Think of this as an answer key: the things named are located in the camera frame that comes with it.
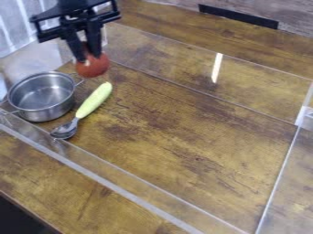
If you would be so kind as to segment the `silver metal pot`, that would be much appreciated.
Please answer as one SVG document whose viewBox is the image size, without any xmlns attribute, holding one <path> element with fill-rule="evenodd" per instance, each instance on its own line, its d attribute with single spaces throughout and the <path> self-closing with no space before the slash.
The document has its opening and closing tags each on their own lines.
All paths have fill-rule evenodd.
<svg viewBox="0 0 313 234">
<path fill-rule="evenodd" d="M 45 71 L 18 80 L 6 92 L 5 101 L 27 122 L 48 122 L 65 115 L 74 105 L 74 91 L 84 80 L 73 73 Z"/>
</svg>

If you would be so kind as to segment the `clear acrylic front barrier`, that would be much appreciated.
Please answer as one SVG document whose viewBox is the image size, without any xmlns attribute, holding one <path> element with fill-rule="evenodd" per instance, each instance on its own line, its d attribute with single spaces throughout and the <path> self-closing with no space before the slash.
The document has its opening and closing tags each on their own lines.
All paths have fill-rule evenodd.
<svg viewBox="0 0 313 234">
<path fill-rule="evenodd" d="M 248 234 L 196 205 L 0 108 L 0 130 L 84 174 L 189 234 Z"/>
</svg>

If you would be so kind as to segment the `red white plush mushroom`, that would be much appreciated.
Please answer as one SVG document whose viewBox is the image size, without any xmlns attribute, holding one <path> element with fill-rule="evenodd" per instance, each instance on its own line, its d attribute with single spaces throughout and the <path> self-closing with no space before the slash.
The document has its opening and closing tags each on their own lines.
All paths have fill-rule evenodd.
<svg viewBox="0 0 313 234">
<path fill-rule="evenodd" d="M 108 57 L 104 52 L 100 53 L 100 57 L 96 58 L 86 46 L 86 42 L 82 42 L 84 55 L 86 60 L 84 62 L 76 62 L 76 73 L 84 78 L 94 78 L 102 75 L 108 70 Z"/>
</svg>

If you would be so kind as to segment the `black strip on table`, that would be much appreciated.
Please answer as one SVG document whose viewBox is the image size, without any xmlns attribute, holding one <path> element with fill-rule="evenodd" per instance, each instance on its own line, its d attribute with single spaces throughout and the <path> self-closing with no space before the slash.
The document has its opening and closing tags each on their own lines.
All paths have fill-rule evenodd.
<svg viewBox="0 0 313 234">
<path fill-rule="evenodd" d="M 220 17 L 232 19 L 235 21 L 252 24 L 259 27 L 278 29 L 278 21 L 268 19 L 268 18 L 252 16 L 248 14 L 235 12 L 232 10 L 221 9 L 221 8 L 217 8 L 209 5 L 203 5 L 203 4 L 197 5 L 197 10 L 200 13 L 209 14 L 213 16 L 220 16 Z"/>
</svg>

